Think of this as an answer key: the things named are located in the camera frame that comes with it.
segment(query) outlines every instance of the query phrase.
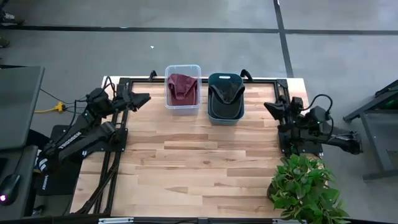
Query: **wooden tabletop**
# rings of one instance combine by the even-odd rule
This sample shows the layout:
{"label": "wooden tabletop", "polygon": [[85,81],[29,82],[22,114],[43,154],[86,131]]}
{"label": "wooden tabletop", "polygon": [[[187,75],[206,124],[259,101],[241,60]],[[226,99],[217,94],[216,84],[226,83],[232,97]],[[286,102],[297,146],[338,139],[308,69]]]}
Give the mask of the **wooden tabletop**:
{"label": "wooden tabletop", "polygon": [[[307,107],[303,79],[287,81],[290,96],[302,97]],[[213,126],[207,116],[207,84],[202,86],[203,104],[197,116],[172,116],[164,105],[164,84],[135,83],[133,92],[150,93],[152,99],[138,112],[129,112],[112,216],[279,217],[281,211],[274,210],[266,197],[283,156],[278,121],[263,105],[275,101],[274,88],[245,86],[241,121]],[[71,212],[81,208],[98,186],[103,157],[104,153],[95,152],[83,161]]]}

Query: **potted plant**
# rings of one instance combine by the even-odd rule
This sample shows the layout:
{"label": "potted plant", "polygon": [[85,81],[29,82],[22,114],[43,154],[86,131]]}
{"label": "potted plant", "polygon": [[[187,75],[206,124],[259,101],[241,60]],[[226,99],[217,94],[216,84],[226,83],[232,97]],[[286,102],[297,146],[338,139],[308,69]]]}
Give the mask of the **potted plant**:
{"label": "potted plant", "polygon": [[281,159],[282,166],[267,190],[274,208],[283,208],[284,220],[298,220],[307,223],[349,223],[343,219],[348,214],[338,201],[339,191],[327,185],[333,181],[333,174],[318,159],[291,155]]}

